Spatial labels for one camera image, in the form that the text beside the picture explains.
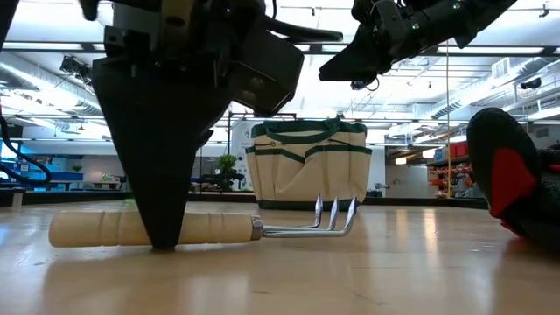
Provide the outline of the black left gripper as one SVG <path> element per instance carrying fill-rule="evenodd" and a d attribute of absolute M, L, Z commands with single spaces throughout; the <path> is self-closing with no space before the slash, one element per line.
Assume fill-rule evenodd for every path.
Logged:
<path fill-rule="evenodd" d="M 95 21 L 105 0 L 78 0 Z M 265 15 L 263 0 L 107 0 L 113 28 L 150 38 L 150 49 L 178 60 L 192 53 L 227 53 Z M 197 150 L 232 100 L 228 82 L 181 80 L 125 59 L 93 63 L 92 83 L 128 177 L 150 243 L 172 249 L 187 202 Z"/>

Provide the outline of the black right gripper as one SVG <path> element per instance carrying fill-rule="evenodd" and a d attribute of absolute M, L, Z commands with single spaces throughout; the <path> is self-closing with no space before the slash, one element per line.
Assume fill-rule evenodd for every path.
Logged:
<path fill-rule="evenodd" d="M 352 43 L 320 69 L 322 81 L 373 81 L 392 63 L 455 36 L 455 0 L 354 0 Z"/>

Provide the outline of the wooden handled three-prong cultivator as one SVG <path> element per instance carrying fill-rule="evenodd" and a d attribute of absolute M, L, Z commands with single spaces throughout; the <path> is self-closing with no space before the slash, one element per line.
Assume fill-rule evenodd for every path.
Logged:
<path fill-rule="evenodd" d="M 182 221 L 171 232 L 158 227 L 149 233 L 139 212 L 56 213 L 48 230 L 48 240 L 55 248 L 90 248 L 112 246 L 148 246 L 173 249 L 178 245 L 245 243 L 262 238 L 328 238 L 347 235 L 354 224 L 359 202 L 349 201 L 346 221 L 336 228 L 340 202 L 332 202 L 330 218 L 321 227 L 323 199 L 317 198 L 314 223 L 310 226 L 286 227 L 263 223 L 256 214 L 248 213 L 184 213 Z"/>

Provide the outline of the black and red gardening gloves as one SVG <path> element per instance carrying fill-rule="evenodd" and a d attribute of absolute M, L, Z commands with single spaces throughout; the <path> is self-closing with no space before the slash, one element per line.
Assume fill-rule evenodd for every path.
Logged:
<path fill-rule="evenodd" d="M 476 113 L 466 138 L 489 213 L 521 238 L 560 251 L 560 143 L 537 148 L 500 108 Z"/>

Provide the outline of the green artificial plant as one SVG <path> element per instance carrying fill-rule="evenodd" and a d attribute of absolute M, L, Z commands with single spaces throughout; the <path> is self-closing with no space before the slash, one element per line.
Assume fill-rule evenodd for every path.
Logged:
<path fill-rule="evenodd" d="M 231 154 L 221 155 L 218 159 L 218 185 L 222 191 L 230 191 L 233 181 L 236 179 L 237 171 L 234 169 L 236 156 Z"/>

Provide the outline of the blue workbenches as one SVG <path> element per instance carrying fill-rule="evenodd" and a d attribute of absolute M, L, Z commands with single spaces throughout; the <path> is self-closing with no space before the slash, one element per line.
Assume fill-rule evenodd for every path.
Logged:
<path fill-rule="evenodd" d="M 29 185 L 0 171 L 0 188 L 22 188 L 32 192 L 65 192 L 80 189 L 84 179 L 82 155 L 31 155 L 31 157 L 49 170 L 51 181 L 45 185 Z M 1 163 L 22 177 L 33 180 L 46 178 L 40 168 L 20 157 L 3 158 Z"/>

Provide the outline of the black ceiling fixture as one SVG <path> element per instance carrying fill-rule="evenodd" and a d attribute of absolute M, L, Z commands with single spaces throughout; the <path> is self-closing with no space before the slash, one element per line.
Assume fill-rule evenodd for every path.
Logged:
<path fill-rule="evenodd" d="M 73 56 L 64 56 L 59 70 L 84 82 L 91 81 L 91 68 Z"/>

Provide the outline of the shelving with red bins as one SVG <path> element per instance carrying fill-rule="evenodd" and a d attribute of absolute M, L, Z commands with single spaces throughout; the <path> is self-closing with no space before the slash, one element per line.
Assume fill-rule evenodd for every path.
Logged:
<path fill-rule="evenodd" d="M 436 198 L 484 198 L 469 158 L 466 142 L 451 143 L 436 149 L 434 160 L 427 164 L 429 195 Z"/>

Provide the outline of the black aluminium table frame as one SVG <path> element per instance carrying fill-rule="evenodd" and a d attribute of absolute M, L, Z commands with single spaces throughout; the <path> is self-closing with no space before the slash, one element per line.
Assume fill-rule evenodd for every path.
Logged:
<path fill-rule="evenodd" d="M 0 189 L 0 207 L 11 207 L 16 197 L 21 197 L 23 205 L 54 204 L 101 200 L 132 199 L 130 192 L 118 191 L 74 191 L 74 192 L 26 192 L 21 189 Z M 193 193 L 188 201 L 256 203 L 251 194 L 200 194 Z M 434 198 L 381 198 L 366 197 L 362 205 L 369 206 L 413 206 L 413 207 L 463 207 L 488 209 L 484 199 L 434 199 Z"/>

